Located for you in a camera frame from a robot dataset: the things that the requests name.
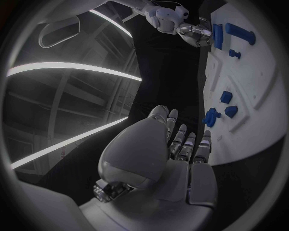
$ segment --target white pegboard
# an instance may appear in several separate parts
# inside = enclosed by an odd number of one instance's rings
[[[222,50],[208,53],[204,93],[205,112],[211,107],[222,114],[211,131],[212,153],[209,163],[220,165],[254,155],[286,134],[287,101],[277,63],[258,30],[231,4],[211,14],[212,24],[222,24]],[[232,23],[256,35],[256,43],[228,35],[225,24]],[[241,59],[228,55],[229,50],[241,52]],[[229,104],[221,103],[226,90],[232,92]],[[227,106],[238,107],[231,119],[225,115]]]

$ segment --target led light strip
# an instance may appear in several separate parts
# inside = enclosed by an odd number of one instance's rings
[[[105,20],[109,21],[110,23],[112,23],[113,25],[117,26],[119,29],[121,29],[123,32],[125,32],[126,34],[128,34],[130,37],[131,34],[130,32],[128,32],[125,28],[123,28],[122,26],[120,26],[119,24],[117,24],[115,21],[111,20],[109,17],[106,17],[105,15],[103,15],[102,13],[99,13],[98,11],[95,11],[95,10],[90,10],[89,12],[93,13],[93,14],[96,14],[102,18],[104,18]]]
[[[55,151],[55,150],[57,150],[57,149],[59,149],[59,148],[61,148],[61,147],[63,147],[63,146],[66,146],[66,145],[68,145],[68,144],[70,144],[70,143],[76,142],[76,141],[78,141],[78,140],[80,140],[80,139],[83,139],[83,138],[85,138],[85,137],[87,137],[87,136],[90,136],[90,135],[92,135],[92,134],[95,134],[95,133],[97,133],[97,132],[99,132],[99,131],[102,131],[102,130],[104,130],[104,129],[106,129],[106,128],[109,128],[109,127],[111,127],[111,126],[114,126],[115,124],[118,124],[118,123],[120,123],[121,121],[123,121],[123,120],[125,120],[125,119],[127,119],[127,118],[128,118],[128,117],[125,117],[125,118],[120,119],[120,120],[117,120],[117,121],[115,121],[115,122],[106,124],[106,125],[101,126],[101,127],[99,127],[99,128],[93,129],[93,130],[91,130],[91,131],[88,131],[88,132],[85,132],[85,133],[80,134],[80,135],[78,135],[78,136],[75,136],[75,137],[73,137],[73,138],[70,138],[70,139],[68,139],[68,140],[66,140],[66,141],[60,142],[60,143],[58,143],[58,144],[56,144],[56,145],[50,146],[50,147],[48,147],[48,148],[46,148],[46,149],[43,149],[43,150],[41,150],[41,151],[39,151],[39,152],[37,152],[37,153],[34,153],[34,154],[32,154],[32,155],[29,155],[29,156],[27,156],[27,157],[25,157],[25,158],[23,158],[23,159],[21,159],[21,160],[18,160],[18,161],[16,161],[16,162],[14,162],[13,164],[11,164],[11,168],[12,168],[12,169],[15,169],[15,168],[17,168],[17,167],[19,167],[19,166],[21,166],[21,165],[24,165],[24,164],[26,164],[26,163],[28,163],[28,162],[30,162],[30,161],[32,161],[32,160],[37,159],[38,157],[41,157],[41,156],[43,156],[43,155],[46,155],[47,153],[50,153],[50,152],[52,152],[52,151]]]
[[[125,78],[131,78],[138,81],[142,81],[141,78],[131,76],[119,71],[114,71],[98,66],[91,66],[86,64],[75,64],[75,63],[64,63],[64,62],[42,62],[42,63],[32,63],[32,64],[25,64],[21,66],[16,66],[11,68],[8,71],[7,77],[11,75],[15,75],[20,72],[24,71],[31,71],[31,70],[38,70],[38,69],[47,69],[47,68],[68,68],[68,69],[79,69],[79,70],[88,70],[88,71],[96,71],[96,72],[102,72],[107,74],[112,74],[116,76],[122,76]]]

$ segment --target fluorescent light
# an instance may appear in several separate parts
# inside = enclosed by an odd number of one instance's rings
[[[26,164],[26,163],[28,163],[28,162],[30,162],[30,161],[32,161],[32,160],[37,159],[38,157],[41,157],[41,156],[43,156],[43,155],[46,155],[47,153],[50,153],[50,152],[52,152],[52,151],[55,151],[55,150],[57,150],[57,149],[59,149],[59,148],[61,148],[61,147],[63,147],[63,146],[66,146],[66,145],[68,145],[68,144],[70,144],[70,143],[76,142],[76,141],[78,141],[78,140],[80,140],[80,139],[83,139],[83,138],[85,138],[85,137],[87,137],[87,136],[90,136],[90,135],[92,135],[92,134],[95,134],[95,133],[97,133],[97,132],[99,132],[99,131],[102,131],[102,130],[104,130],[104,129],[106,129],[106,128],[109,128],[109,127],[111,127],[111,126],[113,126],[113,125],[115,125],[115,124],[118,124],[118,123],[120,123],[121,121],[123,121],[123,120],[125,120],[125,119],[127,119],[127,118],[128,118],[128,117],[125,117],[125,118],[120,119],[120,120],[117,120],[117,121],[115,121],[115,122],[106,124],[106,125],[101,126],[101,127],[99,127],[99,128],[93,129],[93,130],[88,131],[88,132],[85,132],[85,133],[83,133],[83,134],[81,134],[81,135],[78,135],[78,136],[75,136],[75,137],[73,137],[73,138],[70,138],[70,139],[68,139],[68,140],[66,140],[66,141],[60,142],[60,143],[58,143],[58,144],[56,144],[56,145],[50,146],[50,147],[48,147],[48,148],[46,148],[46,149],[43,149],[43,150],[41,150],[41,151],[39,151],[39,152],[37,152],[37,153],[34,153],[34,154],[30,155],[30,156],[27,156],[27,157],[25,157],[25,158],[23,158],[23,159],[21,159],[21,160],[18,160],[18,161],[16,161],[16,162],[14,162],[13,164],[11,164],[11,168],[14,169],[14,168],[17,168],[17,167],[19,167],[19,166],[21,166],[21,165],[24,165],[24,164]]]
[[[98,11],[95,10],[90,10],[89,12],[94,13],[102,18],[104,18],[105,20],[109,21],[110,23],[112,23],[113,25],[117,26],[119,29],[121,29],[123,32],[127,33],[130,37],[131,34],[130,32],[128,32],[125,28],[123,28],[122,26],[120,26],[119,24],[117,24],[115,21],[111,20],[109,17],[106,17],[105,15],[103,15],[102,13],[99,13]]]
[[[31,71],[31,70],[37,70],[37,69],[47,69],[47,68],[68,68],[68,69],[79,69],[79,70],[88,70],[88,71],[97,71],[97,72],[103,72],[107,74],[112,74],[116,76],[122,76],[125,78],[131,78],[138,81],[142,81],[141,78],[131,76],[119,71],[114,71],[98,66],[91,66],[86,64],[75,64],[75,63],[64,63],[64,62],[42,62],[42,63],[33,63],[33,64],[25,64],[21,66],[16,66],[11,68],[8,71],[7,77],[11,75],[15,75],[20,72],[24,71]]]

